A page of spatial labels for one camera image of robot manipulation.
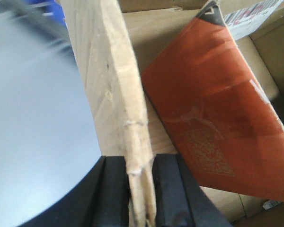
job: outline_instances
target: cardboard piece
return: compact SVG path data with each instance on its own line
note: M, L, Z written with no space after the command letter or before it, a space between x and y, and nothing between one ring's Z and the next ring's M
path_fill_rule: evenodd
M61 0L102 155L125 156L136 224L154 226L152 152L144 94L117 1Z

